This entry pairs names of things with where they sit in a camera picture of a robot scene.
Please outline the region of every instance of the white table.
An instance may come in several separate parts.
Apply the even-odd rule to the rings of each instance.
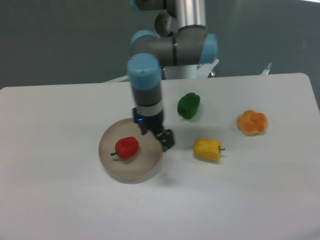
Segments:
[[[104,131],[130,118],[128,82],[0,91],[1,240],[318,240],[320,114],[304,74],[162,82],[176,145],[140,184],[111,178]],[[188,92],[196,116],[177,114]],[[265,135],[236,118],[266,114]],[[194,158],[195,139],[220,140],[218,164]]]

